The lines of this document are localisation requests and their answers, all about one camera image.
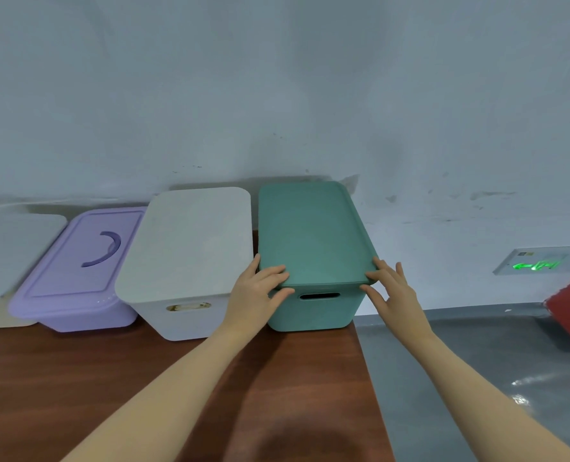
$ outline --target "green storage box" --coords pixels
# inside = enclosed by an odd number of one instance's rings
[[[372,285],[371,239],[347,189],[337,182],[267,185],[259,192],[260,268],[285,264],[293,287],[268,324],[276,331],[347,326]]]

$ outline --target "purple lid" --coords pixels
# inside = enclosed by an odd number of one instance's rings
[[[19,318],[93,313],[121,303],[114,281],[146,208],[75,217],[9,303]]]

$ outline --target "box lid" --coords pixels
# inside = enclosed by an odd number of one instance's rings
[[[346,188],[337,182],[267,185],[258,203],[261,268],[285,264],[297,285],[373,284],[377,253]]]
[[[114,280],[145,210],[96,209],[75,217],[18,289],[9,312],[43,318],[118,303]]]
[[[225,295],[252,258],[248,192],[161,193],[148,205],[116,293],[130,305]]]
[[[66,224],[52,214],[0,215],[0,297],[18,286]]]

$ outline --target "white lid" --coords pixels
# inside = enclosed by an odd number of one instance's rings
[[[0,296],[18,286],[66,224],[52,214],[0,216]]]
[[[252,257],[248,192],[161,193],[146,209],[116,294],[131,305],[228,294]]]

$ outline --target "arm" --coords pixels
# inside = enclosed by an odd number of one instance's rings
[[[229,297],[223,323],[204,342],[166,369],[101,423],[63,462],[171,462],[180,453],[221,375],[243,347],[293,293],[274,287],[285,266],[255,273],[259,255]]]
[[[478,460],[570,462],[570,448],[529,417],[518,404],[457,357],[432,332],[424,311],[397,263],[394,271],[374,259],[389,299],[372,287],[369,296],[385,324],[420,363]]]

